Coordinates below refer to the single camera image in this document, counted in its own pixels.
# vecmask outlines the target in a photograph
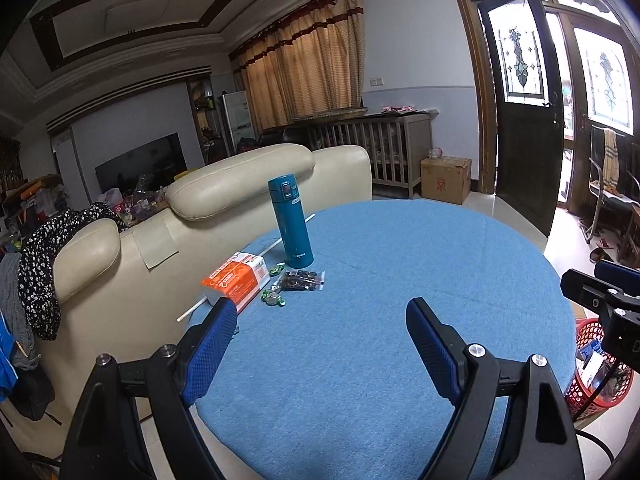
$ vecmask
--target round table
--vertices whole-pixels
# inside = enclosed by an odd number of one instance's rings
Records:
[[[308,270],[326,272],[324,289],[283,292],[284,307],[249,304],[196,402],[207,427],[266,480],[418,478],[453,408],[407,332],[414,297],[467,343],[520,361],[541,353],[560,387],[569,384],[575,321],[559,276],[506,225],[445,203],[378,200],[321,211],[308,232]],[[283,260],[282,245],[266,255],[270,268]],[[473,478],[486,478],[505,406],[498,399]]]

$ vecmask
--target black door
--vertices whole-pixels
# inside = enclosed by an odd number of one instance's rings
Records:
[[[495,193],[549,235],[562,169],[562,83],[540,0],[478,4],[498,112]]]

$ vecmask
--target thermos lid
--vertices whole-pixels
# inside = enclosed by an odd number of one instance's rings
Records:
[[[300,196],[298,183],[292,173],[277,176],[269,181],[269,193],[272,202],[287,202]]]

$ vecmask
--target ceiling molding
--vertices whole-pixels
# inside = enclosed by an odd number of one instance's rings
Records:
[[[132,95],[145,92],[153,88],[159,88],[178,81],[187,81],[196,78],[209,77],[211,74],[210,66],[199,66],[196,68],[189,68],[186,70],[179,70],[178,72],[171,72],[144,81],[139,81],[131,85],[118,88],[112,92],[107,92],[95,99],[91,99],[84,104],[81,104],[62,115],[59,115],[55,119],[47,122],[47,131],[49,135],[55,135],[60,133],[64,128],[68,127],[73,121],[77,121],[80,117],[83,117],[91,112],[96,111],[106,105],[112,104],[121,99],[131,97]]]
[[[94,54],[110,46],[127,43],[129,41],[140,38],[148,38],[157,34],[167,32],[177,32],[180,30],[203,29],[209,27],[213,19],[232,1],[232,0],[214,0],[209,8],[205,10],[203,15],[192,22],[171,23],[167,25],[159,25],[157,27],[143,28],[141,30],[132,30],[127,34],[110,38],[99,43],[91,44],[81,50],[78,50],[67,56],[63,55],[60,48],[60,42],[56,35],[56,27],[54,18],[67,10],[81,6],[92,0],[60,0],[49,7],[41,10],[30,18],[31,28],[38,42],[38,46],[42,51],[49,68],[53,72],[68,63],[81,59],[89,54]]]
[[[11,57],[8,50],[0,57],[0,73],[4,75],[30,103],[34,102],[36,87],[31,84],[29,78],[24,75],[18,64]]]
[[[309,0],[256,0],[222,31],[228,51]]]
[[[116,52],[110,56],[105,56],[79,66],[71,72],[67,72],[49,83],[46,83],[46,85],[41,86],[36,91],[35,100],[41,101],[65,87],[73,87],[74,85],[80,84],[82,80],[96,72],[108,70],[126,63],[132,63],[141,57],[180,52],[181,50],[193,48],[195,46],[220,43],[224,43],[220,34],[199,34],[197,36],[175,38],[174,40],[157,41],[155,43],[144,44]]]

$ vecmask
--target door handle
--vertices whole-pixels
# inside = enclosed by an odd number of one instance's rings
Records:
[[[556,106],[557,102],[558,102],[558,93],[553,91],[549,95],[549,102],[548,103],[542,103],[542,104],[545,105],[545,106],[551,107],[551,106]]]

